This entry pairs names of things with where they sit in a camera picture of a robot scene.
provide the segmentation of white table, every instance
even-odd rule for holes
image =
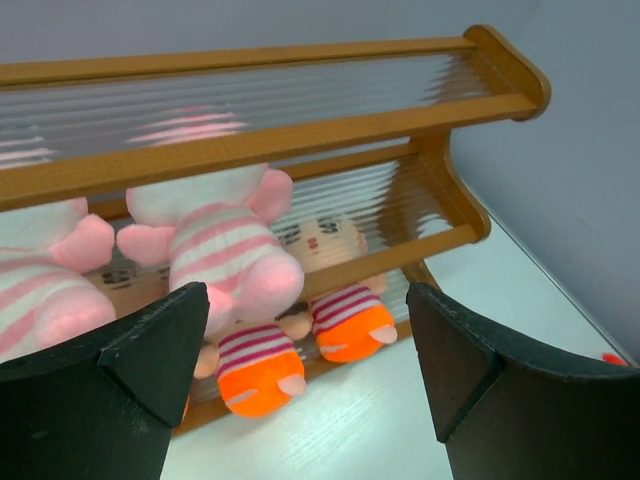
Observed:
[[[477,245],[432,257],[442,289],[533,338],[595,358],[609,343],[494,222]],[[312,381],[263,421],[227,416],[172,440],[163,480],[451,479],[413,341]]]

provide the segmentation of red object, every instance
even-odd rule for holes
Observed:
[[[613,363],[614,365],[622,365],[624,367],[628,367],[629,364],[621,359],[619,356],[614,355],[613,353],[605,353],[602,355],[602,359],[607,363]]]

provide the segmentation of striped shirt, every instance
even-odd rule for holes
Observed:
[[[295,352],[293,341],[278,325],[260,325],[233,333],[218,342],[220,362],[216,377],[254,365],[286,352]]]
[[[311,302],[312,331],[319,335],[344,323],[355,315],[382,302],[380,297],[364,285],[356,284]]]
[[[240,295],[253,264],[281,248],[269,226],[248,206],[201,208],[176,226],[170,252],[171,289],[199,281]]]
[[[54,293],[91,286],[46,252],[0,249],[0,362],[39,349],[36,314],[43,301]]]

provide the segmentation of orange plush toy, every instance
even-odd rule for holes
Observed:
[[[306,391],[304,364],[293,342],[310,329],[310,322],[293,315],[278,322],[236,322],[208,338],[195,377],[215,375],[222,400],[236,415],[274,413]]]
[[[352,260],[367,252],[364,234],[342,216],[291,225],[279,232],[285,251],[302,265],[305,274]],[[380,296],[387,289],[384,274],[310,299],[306,316],[318,349],[331,362],[356,362],[370,357],[398,334]]]

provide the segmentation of plush toy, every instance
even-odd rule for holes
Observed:
[[[367,251],[364,234],[343,216],[320,218],[280,232],[286,251],[305,273],[357,258]],[[355,362],[398,338],[393,316],[380,296],[387,289],[384,274],[309,300],[308,316],[318,349],[332,362]]]
[[[109,263],[113,246],[113,228],[85,198],[0,213],[0,361],[115,320],[82,276]]]
[[[215,374],[222,400],[236,415],[274,413],[306,390],[304,364],[293,342],[310,328],[306,319],[294,316],[234,323],[209,337],[195,376]]]
[[[207,285],[206,335],[237,319],[261,322],[292,305],[304,283],[300,264],[269,228],[289,211],[292,194],[291,178],[267,164],[131,188],[126,201],[136,224],[118,233],[117,244],[141,266],[169,262],[171,291]]]

